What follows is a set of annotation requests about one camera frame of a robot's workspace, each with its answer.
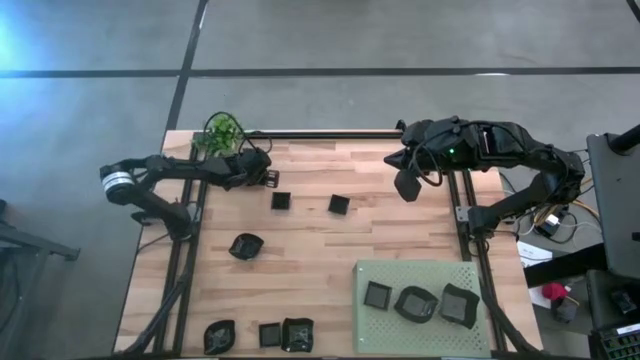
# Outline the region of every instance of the perforated board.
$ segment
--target perforated board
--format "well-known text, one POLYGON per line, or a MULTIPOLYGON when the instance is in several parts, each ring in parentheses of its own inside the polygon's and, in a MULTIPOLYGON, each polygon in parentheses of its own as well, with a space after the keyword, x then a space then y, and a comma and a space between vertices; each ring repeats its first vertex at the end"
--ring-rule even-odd
POLYGON ((360 354, 490 357, 485 306, 478 304, 473 329, 452 324, 436 314, 425 324, 401 317, 393 305, 407 286, 419 286, 439 300, 451 283, 480 294, 477 268, 467 262, 429 260, 361 260, 354 272, 353 349, 360 354), (387 311, 364 305, 369 281, 393 288, 387 311))

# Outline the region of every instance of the wooden tabletop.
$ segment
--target wooden tabletop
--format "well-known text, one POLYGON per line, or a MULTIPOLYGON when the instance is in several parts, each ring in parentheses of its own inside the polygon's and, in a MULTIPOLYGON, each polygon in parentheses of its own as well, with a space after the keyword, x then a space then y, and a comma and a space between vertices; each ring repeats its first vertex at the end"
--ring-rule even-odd
MULTIPOLYGON (((188 158, 192 134, 168 132, 165 154, 188 158)), ((259 348, 258 325, 308 317, 315 321, 309 355, 354 356, 351 270, 358 259, 460 261, 446 181, 438 188, 424 185, 416 202, 404 202, 393 186, 396 170, 382 162, 400 148, 398 140, 274 140, 269 155, 271 168, 280 171, 277 190, 248 187, 225 192, 210 186, 183 355, 202 355, 206 327, 232 319, 236 343, 225 356, 287 356, 279 348, 259 348), (291 192, 290 210, 270 209, 273 191, 291 192), (327 212, 332 194, 351 199, 346 216, 327 212), (243 232, 265 241, 254 261, 242 262, 228 253, 243 232)), ((479 204, 504 197, 497 170, 474 172, 472 177, 479 204)), ((458 188, 464 189, 460 176, 458 181, 458 188)), ((155 191, 174 201, 183 183, 165 180, 155 191)), ((464 190, 461 201, 466 204, 464 190)), ((161 225, 147 227, 140 244, 165 232, 161 225)), ((525 338, 542 348, 515 239, 502 234, 490 243, 498 301, 525 338)), ((137 256, 115 350, 131 344, 158 309, 170 248, 170 241, 163 240, 137 256)), ((176 312, 177 306, 167 344, 173 339, 176 312)))

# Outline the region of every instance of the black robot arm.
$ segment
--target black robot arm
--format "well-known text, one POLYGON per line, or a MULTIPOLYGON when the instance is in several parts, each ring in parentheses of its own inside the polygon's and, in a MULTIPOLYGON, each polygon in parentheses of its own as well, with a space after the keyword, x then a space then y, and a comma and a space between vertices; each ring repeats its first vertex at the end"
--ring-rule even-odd
MULTIPOLYGON (((100 168, 100 179, 107 199, 118 205, 133 204, 144 210, 145 218, 161 219, 173 240, 192 234, 192 219, 186 206, 169 203, 151 191, 163 179, 195 179, 225 190, 243 185, 277 187, 278 172, 270 171, 269 155, 260 148, 245 149, 228 157, 210 157, 189 161, 152 155, 143 159, 125 159, 100 168)), ((141 213, 132 217, 143 223, 141 213)))
POLYGON ((491 206, 468 211, 470 231, 491 236, 501 220, 542 204, 566 204, 580 194, 584 167, 580 157, 536 141, 520 125, 510 122, 467 121, 457 116, 422 120, 407 127, 402 149, 385 158, 400 170, 395 186, 406 201, 414 201, 421 185, 442 184, 442 173, 456 170, 487 171, 494 166, 523 165, 540 170, 530 186, 491 206), (437 172, 438 180, 427 178, 437 172))

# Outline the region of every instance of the concrete floor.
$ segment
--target concrete floor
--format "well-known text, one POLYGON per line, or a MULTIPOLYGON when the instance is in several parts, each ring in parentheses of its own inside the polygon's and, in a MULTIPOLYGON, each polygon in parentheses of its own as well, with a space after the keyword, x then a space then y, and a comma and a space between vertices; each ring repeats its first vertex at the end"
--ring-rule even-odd
MULTIPOLYGON (((0 71, 180 69, 197 5, 0 0, 0 71)), ((640 66, 639 35, 624 0, 211 0, 193 68, 640 66)), ((111 351, 140 228, 133 208, 107 203, 98 168, 159 150, 176 84, 0 79, 8 220, 82 248, 75 263, 49 263, 16 358, 111 351)), ((200 128, 217 110, 254 129, 391 128, 457 114, 514 121, 572 150, 587 134, 636 125, 639 88, 640 75, 197 78, 177 128, 200 128)), ((533 173, 505 174, 522 188, 533 173)), ((601 241, 587 230, 563 248, 525 240, 564 251, 601 241)), ((550 351, 585 354, 584 339, 539 321, 550 351)))

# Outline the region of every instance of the potted plant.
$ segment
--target potted plant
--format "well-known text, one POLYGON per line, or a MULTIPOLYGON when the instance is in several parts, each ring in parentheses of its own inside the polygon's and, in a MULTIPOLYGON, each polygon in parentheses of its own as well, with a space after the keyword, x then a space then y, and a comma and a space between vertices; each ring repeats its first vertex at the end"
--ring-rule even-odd
POLYGON ((238 141, 242 137, 242 129, 235 117, 220 111, 211 115, 193 144, 206 156, 229 156, 238 151, 238 141))

